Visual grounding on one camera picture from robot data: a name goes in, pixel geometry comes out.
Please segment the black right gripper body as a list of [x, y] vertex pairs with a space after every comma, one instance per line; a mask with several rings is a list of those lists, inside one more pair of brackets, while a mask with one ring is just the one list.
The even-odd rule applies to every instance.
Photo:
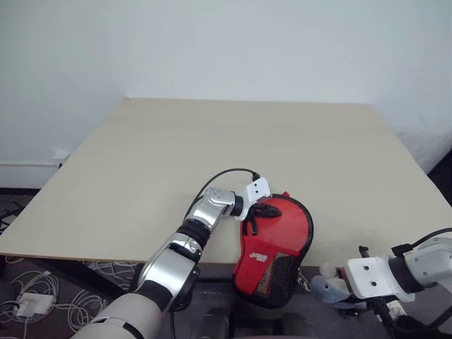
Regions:
[[344, 271], [344, 268], [336, 268], [338, 289], [344, 299], [349, 299], [352, 296], [352, 290]]

